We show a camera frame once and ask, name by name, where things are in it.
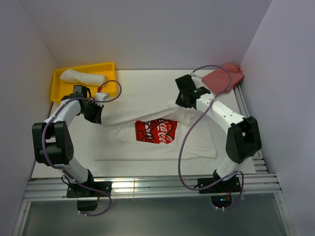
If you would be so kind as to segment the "white printed t-shirt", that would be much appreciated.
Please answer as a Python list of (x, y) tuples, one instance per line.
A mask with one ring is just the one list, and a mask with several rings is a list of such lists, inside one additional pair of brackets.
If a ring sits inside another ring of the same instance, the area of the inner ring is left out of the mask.
[(169, 105), (161, 111), (118, 122), (124, 118), (113, 112), (113, 124), (106, 123), (97, 130), (96, 161), (169, 161), (178, 158), (184, 145), (183, 160), (214, 159), (216, 149), (210, 126), (200, 121), (192, 131), (189, 128), (199, 113), (177, 105)]

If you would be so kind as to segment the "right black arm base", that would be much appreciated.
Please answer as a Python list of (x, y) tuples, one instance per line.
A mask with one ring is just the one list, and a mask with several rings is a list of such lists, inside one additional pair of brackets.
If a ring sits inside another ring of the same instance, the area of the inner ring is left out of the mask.
[(228, 180), (220, 181), (218, 184), (210, 188), (200, 190), (202, 187), (210, 185), (218, 179), (218, 177), (198, 178), (197, 185), (193, 188), (199, 189), (199, 194), (211, 194), (211, 202), (215, 209), (224, 211), (233, 204), (232, 194), (241, 193), (244, 185), (242, 180), (239, 180), (237, 176), (233, 176)]

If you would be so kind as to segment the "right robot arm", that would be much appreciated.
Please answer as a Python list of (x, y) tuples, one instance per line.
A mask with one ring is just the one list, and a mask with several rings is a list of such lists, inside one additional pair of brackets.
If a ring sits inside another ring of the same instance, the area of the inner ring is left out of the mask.
[(213, 179), (214, 188), (225, 191), (240, 164), (262, 148), (258, 122), (252, 116), (247, 118), (231, 110), (207, 88), (197, 88), (189, 74), (176, 79), (175, 83), (179, 90), (176, 104), (202, 112), (202, 117), (211, 118), (226, 134), (226, 157), (215, 170), (217, 177)]

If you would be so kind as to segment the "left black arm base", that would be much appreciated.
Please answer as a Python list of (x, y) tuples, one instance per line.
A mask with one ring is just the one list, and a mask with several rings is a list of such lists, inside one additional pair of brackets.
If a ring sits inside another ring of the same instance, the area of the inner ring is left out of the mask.
[[(86, 216), (99, 216), (104, 214), (109, 210), (112, 200), (111, 200), (111, 181), (95, 181), (93, 175), (89, 172), (88, 179), (86, 182), (77, 184), (70, 182), (66, 175), (62, 175), (61, 180), (67, 185), (67, 198), (77, 199), (77, 210), (80, 214)], [(109, 206), (104, 212), (93, 213), (98, 207), (100, 197), (108, 197), (110, 200)]]

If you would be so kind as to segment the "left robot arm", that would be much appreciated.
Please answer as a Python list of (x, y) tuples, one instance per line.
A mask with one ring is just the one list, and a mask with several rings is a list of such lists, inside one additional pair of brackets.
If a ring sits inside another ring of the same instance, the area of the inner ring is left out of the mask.
[(94, 177), (74, 157), (74, 147), (68, 130), (76, 116), (95, 124), (101, 123), (103, 105), (90, 98), (90, 89), (76, 85), (73, 93), (62, 98), (59, 108), (44, 122), (32, 126), (36, 162), (59, 170), (68, 179), (71, 188), (78, 187), (84, 196), (96, 190)]

